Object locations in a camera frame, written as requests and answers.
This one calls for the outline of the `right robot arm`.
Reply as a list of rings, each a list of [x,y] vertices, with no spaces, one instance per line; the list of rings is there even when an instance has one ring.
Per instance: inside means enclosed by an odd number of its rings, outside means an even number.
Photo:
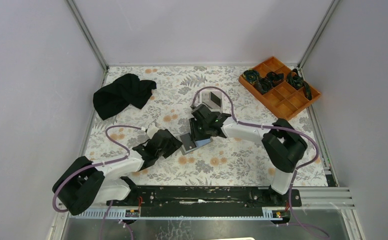
[[[288,191],[296,165],[308,145],[298,133],[285,130],[293,128],[287,120],[279,118],[266,131],[264,126],[236,121],[229,113],[211,111],[205,104],[193,106],[191,114],[193,118],[189,124],[194,141],[211,137],[239,138],[263,146],[275,167],[269,201],[281,206],[289,199]]]

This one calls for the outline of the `black credit card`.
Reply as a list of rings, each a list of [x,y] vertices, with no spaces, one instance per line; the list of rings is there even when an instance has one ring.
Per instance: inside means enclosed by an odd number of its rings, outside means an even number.
[[[197,147],[189,132],[182,134],[180,136],[180,141],[182,142],[181,151],[183,155],[192,152]]]

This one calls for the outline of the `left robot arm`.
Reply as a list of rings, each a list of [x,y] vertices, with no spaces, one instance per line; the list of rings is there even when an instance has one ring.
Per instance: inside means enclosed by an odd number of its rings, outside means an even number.
[[[52,205],[57,212],[73,216],[92,204],[121,201],[130,206],[137,200],[135,186],[125,176],[153,166],[160,158],[167,158],[183,143],[167,129],[146,131],[148,140],[117,159],[94,163],[86,156],[77,158],[52,187]]]

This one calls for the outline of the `grey blue card holder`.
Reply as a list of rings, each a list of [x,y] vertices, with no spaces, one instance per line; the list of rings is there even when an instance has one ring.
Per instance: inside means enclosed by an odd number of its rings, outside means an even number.
[[[180,147],[180,151],[183,156],[192,153],[193,151],[210,144],[213,140],[211,138],[203,139],[203,140],[194,140],[191,133],[183,133],[176,137],[182,145]]]

